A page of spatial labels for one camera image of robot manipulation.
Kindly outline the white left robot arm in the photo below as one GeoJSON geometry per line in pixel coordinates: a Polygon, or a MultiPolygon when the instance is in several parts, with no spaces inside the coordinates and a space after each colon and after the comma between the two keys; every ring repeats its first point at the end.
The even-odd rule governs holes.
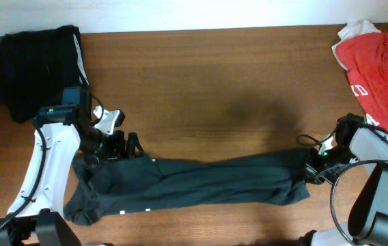
{"type": "Polygon", "coordinates": [[[16,199],[0,218],[0,245],[24,245],[32,234],[39,245],[80,245],[63,214],[76,152],[107,161],[143,154],[136,133],[118,130],[124,113],[93,107],[95,99],[82,87],[67,87],[60,105],[36,114],[33,154],[16,199]]]}

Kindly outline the dark green t-shirt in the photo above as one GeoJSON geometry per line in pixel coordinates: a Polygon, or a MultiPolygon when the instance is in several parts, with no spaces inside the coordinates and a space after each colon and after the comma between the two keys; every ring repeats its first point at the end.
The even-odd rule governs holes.
{"type": "Polygon", "coordinates": [[[303,175],[308,149],[295,148],[215,163],[152,159],[116,161],[78,156],[79,180],[64,218],[90,226],[101,217],[203,204],[288,205],[309,197],[303,175]]]}

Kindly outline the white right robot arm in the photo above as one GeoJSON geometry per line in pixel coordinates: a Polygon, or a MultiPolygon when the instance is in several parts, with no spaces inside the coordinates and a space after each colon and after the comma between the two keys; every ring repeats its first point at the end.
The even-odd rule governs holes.
{"type": "Polygon", "coordinates": [[[333,132],[315,140],[305,161],[305,180],[331,185],[329,206],[335,227],[308,232],[297,245],[388,245],[388,132],[349,113],[337,120],[333,132]],[[335,192],[340,178],[364,166],[369,177],[353,204],[348,221],[335,213],[335,192]]]}

